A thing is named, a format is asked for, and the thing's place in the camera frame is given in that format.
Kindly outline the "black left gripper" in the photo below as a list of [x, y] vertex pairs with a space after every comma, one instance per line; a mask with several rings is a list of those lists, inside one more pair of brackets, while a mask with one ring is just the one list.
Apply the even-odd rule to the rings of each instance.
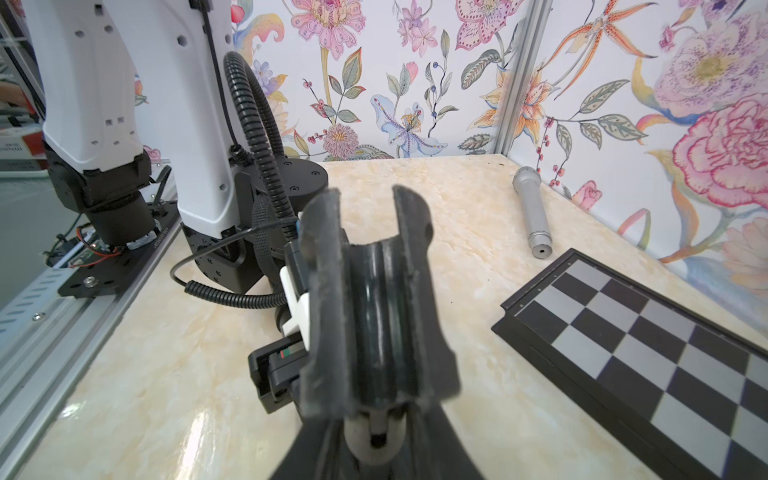
[[299, 379], [308, 360], [300, 335], [289, 335], [248, 355], [250, 378], [267, 414], [299, 402]]

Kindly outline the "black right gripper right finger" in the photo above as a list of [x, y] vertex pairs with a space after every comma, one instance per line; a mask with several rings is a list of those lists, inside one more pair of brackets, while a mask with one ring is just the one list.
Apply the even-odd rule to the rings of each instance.
[[483, 479], [441, 406], [410, 409], [411, 479]]

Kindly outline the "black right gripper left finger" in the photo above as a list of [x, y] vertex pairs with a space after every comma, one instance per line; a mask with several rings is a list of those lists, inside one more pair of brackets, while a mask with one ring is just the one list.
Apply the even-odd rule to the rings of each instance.
[[307, 420], [271, 479], [353, 479], [351, 454], [339, 420]]

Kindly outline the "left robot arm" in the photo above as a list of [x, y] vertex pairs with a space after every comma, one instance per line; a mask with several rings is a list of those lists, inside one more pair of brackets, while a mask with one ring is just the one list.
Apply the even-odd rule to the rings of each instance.
[[248, 358], [268, 411], [299, 400], [309, 294], [299, 216], [329, 183], [290, 155], [265, 88], [236, 51], [224, 1], [25, 1], [45, 107], [43, 138], [61, 202], [116, 259], [159, 232], [150, 151], [170, 163], [176, 208], [205, 281], [184, 292], [271, 309], [282, 339]]

